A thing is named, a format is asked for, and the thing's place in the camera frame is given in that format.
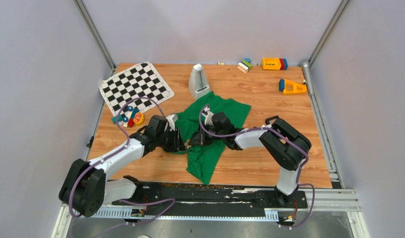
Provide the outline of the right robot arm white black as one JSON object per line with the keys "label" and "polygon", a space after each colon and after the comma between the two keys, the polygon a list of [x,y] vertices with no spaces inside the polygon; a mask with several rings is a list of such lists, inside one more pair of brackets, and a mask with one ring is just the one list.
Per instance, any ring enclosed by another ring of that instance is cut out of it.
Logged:
{"label": "right robot arm white black", "polygon": [[265,148],[280,166],[278,191],[275,193],[277,204],[288,207],[294,202],[300,169],[312,147],[306,136],[279,116],[266,119],[261,127],[238,128],[224,112],[214,114],[206,109],[201,113],[199,128],[188,144],[206,146],[216,140],[223,141],[231,150]]}

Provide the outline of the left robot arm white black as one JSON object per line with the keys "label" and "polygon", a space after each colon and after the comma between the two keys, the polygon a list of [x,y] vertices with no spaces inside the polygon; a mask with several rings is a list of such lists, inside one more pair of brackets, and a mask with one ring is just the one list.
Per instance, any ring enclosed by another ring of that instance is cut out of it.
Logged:
{"label": "left robot arm white black", "polygon": [[116,149],[90,161],[75,160],[59,192],[59,199],[67,204],[74,216],[93,216],[103,204],[126,199],[132,205],[140,204],[144,191],[129,177],[110,178],[120,169],[154,151],[165,152],[186,149],[179,129],[174,123],[176,114],[167,117],[155,115],[147,126],[128,136]]}

